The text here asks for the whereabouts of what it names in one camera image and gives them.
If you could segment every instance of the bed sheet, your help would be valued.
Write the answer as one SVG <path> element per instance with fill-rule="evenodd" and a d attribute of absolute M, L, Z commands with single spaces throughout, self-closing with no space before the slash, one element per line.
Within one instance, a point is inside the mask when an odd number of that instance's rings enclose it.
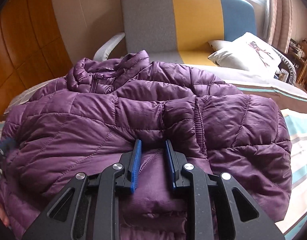
<path fill-rule="evenodd" d="M 244 94 L 272 98 L 285 118 L 292 141 L 291 169 L 292 194 L 283 221 L 277 222 L 286 240 L 292 240 L 307 220 L 307 94 L 276 79 L 263 79 L 247 71 L 212 66 L 190 65 L 214 73 L 227 83 L 234 84 Z M 39 84 L 15 98 L 7 108 L 23 104 L 48 82 Z M 0 136 L 4 121 L 0 122 Z"/>

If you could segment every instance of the purple puffer jacket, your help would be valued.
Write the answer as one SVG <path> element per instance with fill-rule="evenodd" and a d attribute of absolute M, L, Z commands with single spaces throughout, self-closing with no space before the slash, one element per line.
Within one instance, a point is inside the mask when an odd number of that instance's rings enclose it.
<path fill-rule="evenodd" d="M 99 173 L 143 142 L 138 188 L 120 199 L 121 239 L 185 239 L 187 205 L 167 186 L 164 140 L 205 172 L 231 173 L 274 220 L 291 194 L 291 142 L 271 99 L 213 74 L 123 60 L 79 61 L 10 112 L 3 135 L 19 148 L 2 163 L 0 199 L 17 238 L 77 173 Z"/>

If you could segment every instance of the silver screw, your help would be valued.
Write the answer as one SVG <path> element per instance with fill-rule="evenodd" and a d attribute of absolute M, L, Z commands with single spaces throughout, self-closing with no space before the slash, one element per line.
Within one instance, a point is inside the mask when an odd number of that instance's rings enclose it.
<path fill-rule="evenodd" d="M 230 180 L 231 179 L 231 175 L 227 172 L 224 172 L 221 174 L 221 177 L 225 180 Z"/>
<path fill-rule="evenodd" d="M 191 163 L 186 163 L 186 164 L 184 165 L 184 168 L 185 168 L 186 170 L 188 170 L 188 171 L 193 170 L 194 167 L 195 167 L 195 166 L 193 166 Z"/>
<path fill-rule="evenodd" d="M 76 175 L 76 179 L 84 179 L 85 178 L 85 174 L 83 172 L 80 172 Z"/>
<path fill-rule="evenodd" d="M 122 169 L 122 164 L 121 163 L 115 163 L 112 165 L 114 170 L 121 170 Z"/>

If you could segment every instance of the pink curtain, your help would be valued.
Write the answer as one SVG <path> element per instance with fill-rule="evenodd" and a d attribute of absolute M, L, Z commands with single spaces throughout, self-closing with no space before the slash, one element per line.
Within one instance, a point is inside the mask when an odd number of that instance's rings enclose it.
<path fill-rule="evenodd" d="M 287 53 L 292 35 L 292 0 L 270 0 L 267 43 Z"/>

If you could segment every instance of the white pillow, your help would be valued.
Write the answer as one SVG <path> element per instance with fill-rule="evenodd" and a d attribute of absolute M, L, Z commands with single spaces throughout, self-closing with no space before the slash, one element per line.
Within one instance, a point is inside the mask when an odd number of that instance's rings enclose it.
<path fill-rule="evenodd" d="M 218 51 L 231 44 L 231 41 L 209 41 L 208 43 L 214 51 Z"/>
<path fill-rule="evenodd" d="M 218 66 L 251 71 L 265 78 L 273 78 L 281 63 L 272 47 L 251 33 L 245 33 L 208 59 Z"/>

